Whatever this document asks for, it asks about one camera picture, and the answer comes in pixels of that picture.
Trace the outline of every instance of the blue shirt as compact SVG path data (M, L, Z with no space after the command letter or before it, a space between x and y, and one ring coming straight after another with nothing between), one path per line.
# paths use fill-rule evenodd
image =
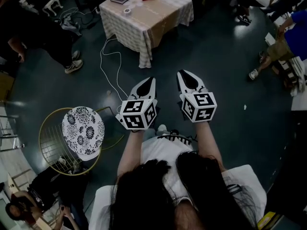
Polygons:
M293 13L292 20L296 25L286 31L284 37L295 56L300 56L301 60L307 59L307 11Z

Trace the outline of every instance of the white cube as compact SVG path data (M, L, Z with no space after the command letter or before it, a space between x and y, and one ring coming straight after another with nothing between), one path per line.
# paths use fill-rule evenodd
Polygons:
M126 129L148 129L157 116L157 102L155 99L123 101L116 118Z
M217 104L212 92L184 94L181 109L193 122L210 121Z

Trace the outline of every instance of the black and white floral pattern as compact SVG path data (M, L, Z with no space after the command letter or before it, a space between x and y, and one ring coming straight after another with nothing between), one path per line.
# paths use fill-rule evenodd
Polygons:
M62 132L71 150L89 155L100 148L105 135L105 125L97 112L79 106L64 116Z

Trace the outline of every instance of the gold wire chair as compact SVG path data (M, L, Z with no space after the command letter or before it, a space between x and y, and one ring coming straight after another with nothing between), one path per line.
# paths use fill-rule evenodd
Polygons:
M95 159L84 162L87 165L88 169L81 173L70 174L68 173L68 171L74 169L78 166L78 164L83 162L78 157L78 155L67 146L62 134L63 117L71 109L72 108L70 107L60 108L58 110L55 110L45 118L39 130L38 144L45 161L49 164L51 168L64 175L76 176L85 174L92 168L94 168L94 166L99 160L102 151L110 149L117 145L125 135L121 134L118 136L118 138L105 137L100 147L99 155ZM110 109L112 115L115 116L109 106L98 109L96 110L96 112L98 113L106 109ZM66 160L65 165L58 162L60 157Z

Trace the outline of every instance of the man in blue shirt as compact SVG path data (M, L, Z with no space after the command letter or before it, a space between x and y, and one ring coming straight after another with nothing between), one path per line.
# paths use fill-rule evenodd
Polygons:
M293 29L285 31L287 27L294 24ZM254 80L259 73L276 60L286 61L293 57L307 58L307 11L293 13L279 28L277 41L267 49L267 54L261 54L260 67L254 69L248 75Z

